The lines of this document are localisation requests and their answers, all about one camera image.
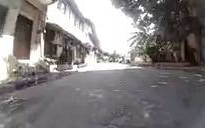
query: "debris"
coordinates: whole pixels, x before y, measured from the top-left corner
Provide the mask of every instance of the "debris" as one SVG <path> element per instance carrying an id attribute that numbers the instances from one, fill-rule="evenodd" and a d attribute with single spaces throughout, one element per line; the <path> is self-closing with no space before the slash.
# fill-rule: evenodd
<path id="1" fill-rule="evenodd" d="M 159 84 L 166 85 L 167 82 L 158 82 Z"/>
<path id="2" fill-rule="evenodd" d="M 159 78 L 169 78 L 170 76 L 160 75 Z"/>
<path id="3" fill-rule="evenodd" d="M 203 83 L 205 82 L 205 79 L 199 79 L 198 82 Z"/>
<path id="4" fill-rule="evenodd" d="M 179 79 L 187 79 L 188 77 L 180 76 Z"/>
<path id="5" fill-rule="evenodd" d="M 144 111 L 144 112 L 143 112 L 143 117 L 144 117 L 145 119 L 150 118 L 150 112 Z"/>
<path id="6" fill-rule="evenodd" d="M 120 92 L 120 90 L 114 90 L 114 92 Z"/>
<path id="7" fill-rule="evenodd" d="M 80 88 L 76 88 L 76 91 L 80 91 Z"/>
<path id="8" fill-rule="evenodd" d="M 157 88 L 158 86 L 157 85 L 152 85 L 150 86 L 151 88 Z"/>
<path id="9" fill-rule="evenodd" d="M 196 77 L 202 77 L 201 74 L 194 74 L 194 76 L 196 76 Z"/>

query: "white wall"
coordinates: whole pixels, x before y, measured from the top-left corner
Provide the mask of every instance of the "white wall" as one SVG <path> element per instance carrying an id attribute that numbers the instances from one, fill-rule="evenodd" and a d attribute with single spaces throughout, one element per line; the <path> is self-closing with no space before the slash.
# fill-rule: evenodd
<path id="1" fill-rule="evenodd" d="M 63 11 L 57 8 L 58 2 L 48 6 L 47 11 L 47 22 L 54 23 L 62 27 L 64 30 L 68 31 L 79 39 L 82 43 L 91 43 L 89 36 L 86 36 L 86 30 L 82 31 L 80 28 L 74 25 L 73 15 L 69 18 L 70 9 L 68 9 L 64 15 Z"/>

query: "road surface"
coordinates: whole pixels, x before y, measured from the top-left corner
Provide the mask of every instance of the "road surface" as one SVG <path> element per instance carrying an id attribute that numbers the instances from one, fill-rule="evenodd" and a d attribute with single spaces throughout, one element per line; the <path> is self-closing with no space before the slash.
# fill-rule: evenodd
<path id="1" fill-rule="evenodd" d="M 0 127 L 205 128 L 205 75 L 96 64 L 0 97 Z"/>

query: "sky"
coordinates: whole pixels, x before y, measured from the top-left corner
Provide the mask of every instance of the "sky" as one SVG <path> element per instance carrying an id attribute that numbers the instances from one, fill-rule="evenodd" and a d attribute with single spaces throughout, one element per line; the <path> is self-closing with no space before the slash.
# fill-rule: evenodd
<path id="1" fill-rule="evenodd" d="M 130 50 L 127 40 L 134 32 L 131 18 L 117 10 L 110 0 L 75 0 L 82 14 L 96 27 L 102 50 L 125 54 Z"/>

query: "pillar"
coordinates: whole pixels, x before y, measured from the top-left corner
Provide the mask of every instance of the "pillar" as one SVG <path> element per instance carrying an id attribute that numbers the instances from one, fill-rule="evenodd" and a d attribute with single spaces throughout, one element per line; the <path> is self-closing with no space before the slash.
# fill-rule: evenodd
<path id="1" fill-rule="evenodd" d="M 181 42 L 181 61 L 185 61 L 185 42 Z"/>

